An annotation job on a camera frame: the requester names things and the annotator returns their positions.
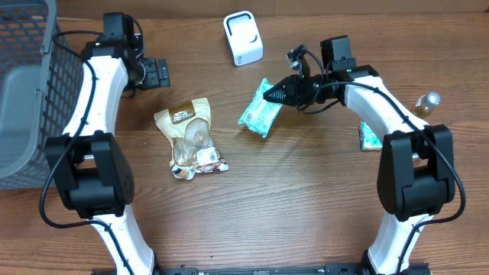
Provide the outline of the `light blue wipes pack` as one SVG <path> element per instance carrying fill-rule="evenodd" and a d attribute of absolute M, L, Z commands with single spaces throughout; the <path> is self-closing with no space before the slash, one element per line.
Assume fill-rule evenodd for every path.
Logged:
<path fill-rule="evenodd" d="M 267 78 L 263 78 L 254 98 L 238 120 L 239 125 L 245 125 L 250 131 L 260 134 L 262 138 L 267 137 L 275 118 L 283 107 L 280 103 L 272 103 L 264 99 L 264 93 L 273 87 L 274 85 L 269 83 Z"/>

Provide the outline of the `brown snack packet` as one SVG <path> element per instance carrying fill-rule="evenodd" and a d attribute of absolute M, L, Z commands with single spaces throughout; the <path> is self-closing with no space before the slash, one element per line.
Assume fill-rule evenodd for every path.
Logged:
<path fill-rule="evenodd" d="M 211 108 L 208 99 L 193 99 L 177 108 L 154 114 L 156 126 L 172 148 L 170 168 L 179 180 L 197 173 L 228 170 L 228 164 L 210 136 Z"/>

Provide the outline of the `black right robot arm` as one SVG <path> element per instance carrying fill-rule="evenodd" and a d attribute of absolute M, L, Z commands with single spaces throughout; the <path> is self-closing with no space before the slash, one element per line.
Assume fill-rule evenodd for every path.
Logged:
<path fill-rule="evenodd" d="M 374 243 L 361 261 L 326 264 L 326 274 L 428 274 L 428 264 L 410 264 L 410 254 L 423 228 L 455 196 L 452 133 L 445 125 L 430 125 L 406 109 L 386 88 L 378 72 L 359 66 L 348 36 L 320 44 L 321 72 L 312 76 L 300 45 L 287 53 L 296 74 L 264 93 L 268 102 L 306 112 L 314 103 L 330 100 L 355 112 L 381 140 L 377 194 L 385 213 Z"/>

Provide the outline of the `teal tissue pack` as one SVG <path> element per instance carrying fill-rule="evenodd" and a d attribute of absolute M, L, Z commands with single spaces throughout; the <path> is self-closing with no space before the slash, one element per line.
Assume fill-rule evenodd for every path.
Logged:
<path fill-rule="evenodd" d="M 364 121 L 360 123 L 358 130 L 361 151 L 382 149 L 381 141 Z"/>

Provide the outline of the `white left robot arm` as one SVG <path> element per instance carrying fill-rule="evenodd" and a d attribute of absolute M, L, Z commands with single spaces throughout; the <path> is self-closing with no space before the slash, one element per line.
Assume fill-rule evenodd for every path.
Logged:
<path fill-rule="evenodd" d="M 83 64 L 83 82 L 68 125 L 60 136 L 46 141 L 50 173 L 39 212 L 53 228 L 91 225 L 111 254 L 116 274 L 159 274 L 157 256 L 134 216 L 134 177 L 115 139 L 115 122 L 124 92 L 170 86 L 167 64 L 145 57 L 143 31 L 132 16 L 106 13 L 103 27 L 74 55 Z M 47 217 L 51 183 L 79 221 L 60 224 Z"/>

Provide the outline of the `yellow bottle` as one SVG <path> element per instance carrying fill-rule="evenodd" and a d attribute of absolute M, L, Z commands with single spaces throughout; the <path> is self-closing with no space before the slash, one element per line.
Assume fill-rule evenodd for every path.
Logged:
<path fill-rule="evenodd" d="M 418 118 L 424 119 L 432 114 L 437 105 L 441 102 L 440 94 L 437 92 L 430 92 L 422 95 L 410 111 Z"/>

